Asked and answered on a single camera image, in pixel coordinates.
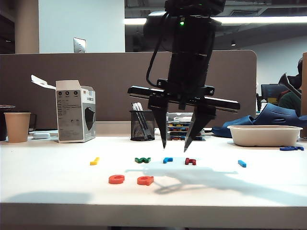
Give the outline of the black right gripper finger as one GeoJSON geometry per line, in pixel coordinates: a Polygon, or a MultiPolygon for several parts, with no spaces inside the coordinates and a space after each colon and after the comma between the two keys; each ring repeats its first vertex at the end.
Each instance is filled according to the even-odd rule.
{"type": "Polygon", "coordinates": [[[195,140],[195,137],[200,131],[216,117],[216,108],[212,106],[197,106],[194,108],[194,113],[189,125],[188,132],[185,138],[184,152],[189,145],[195,140]]]}
{"type": "Polygon", "coordinates": [[[155,121],[160,130],[163,148],[166,147],[166,113],[168,110],[168,100],[163,96],[151,94],[149,96],[148,108],[152,110],[155,121]]]}

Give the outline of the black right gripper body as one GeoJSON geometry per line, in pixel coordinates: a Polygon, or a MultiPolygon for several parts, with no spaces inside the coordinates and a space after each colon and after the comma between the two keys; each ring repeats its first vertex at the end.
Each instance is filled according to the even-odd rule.
{"type": "Polygon", "coordinates": [[[237,101],[213,98],[215,88],[206,85],[210,55],[173,53],[171,56],[168,78],[158,79],[155,88],[131,86],[131,97],[148,100],[151,110],[167,110],[168,104],[177,104],[180,110],[193,106],[198,111],[219,109],[237,112],[237,101]]]}

